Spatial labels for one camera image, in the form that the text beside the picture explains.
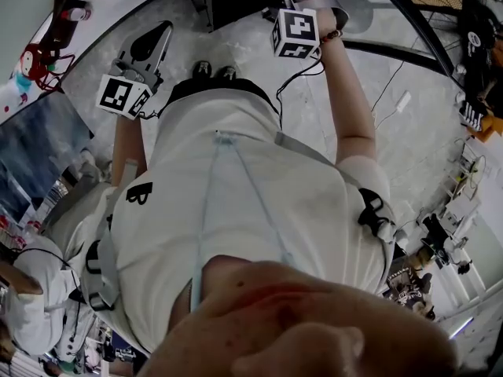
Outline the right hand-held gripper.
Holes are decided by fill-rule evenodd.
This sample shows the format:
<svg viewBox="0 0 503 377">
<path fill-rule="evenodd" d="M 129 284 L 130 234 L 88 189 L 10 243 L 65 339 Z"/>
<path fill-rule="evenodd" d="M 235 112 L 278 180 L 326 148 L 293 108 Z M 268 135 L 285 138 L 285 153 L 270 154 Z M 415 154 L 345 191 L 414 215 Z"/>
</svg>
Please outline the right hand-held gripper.
<svg viewBox="0 0 503 377">
<path fill-rule="evenodd" d="M 349 21 L 337 0 L 276 0 L 271 9 L 276 9 L 270 36 L 275 57 L 306 59 L 319 47 L 317 10 L 331 9 L 337 29 Z"/>
</svg>

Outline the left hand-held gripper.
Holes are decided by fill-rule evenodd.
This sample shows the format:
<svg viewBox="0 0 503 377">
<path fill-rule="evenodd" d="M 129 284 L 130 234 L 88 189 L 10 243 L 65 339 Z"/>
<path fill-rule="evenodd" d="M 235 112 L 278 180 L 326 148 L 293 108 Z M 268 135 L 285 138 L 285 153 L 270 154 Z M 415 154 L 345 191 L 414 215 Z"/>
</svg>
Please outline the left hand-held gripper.
<svg viewBox="0 0 503 377">
<path fill-rule="evenodd" d="M 101 77 L 96 106 L 129 120 L 158 117 L 155 109 L 145 107 L 163 83 L 158 67 L 166 56 L 172 34 L 173 24 L 165 20 L 129 35 L 108 74 Z M 135 62 L 147 65 L 142 68 Z"/>
</svg>

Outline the person's right hand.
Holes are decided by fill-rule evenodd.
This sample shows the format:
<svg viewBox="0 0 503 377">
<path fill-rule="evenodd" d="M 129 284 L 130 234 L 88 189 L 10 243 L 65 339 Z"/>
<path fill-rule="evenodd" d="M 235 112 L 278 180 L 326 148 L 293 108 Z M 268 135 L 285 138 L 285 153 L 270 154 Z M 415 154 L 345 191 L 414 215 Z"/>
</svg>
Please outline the person's right hand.
<svg viewBox="0 0 503 377">
<path fill-rule="evenodd" d="M 317 10 L 317 23 L 320 38 L 327 36 L 337 29 L 337 19 L 330 8 Z"/>
</svg>

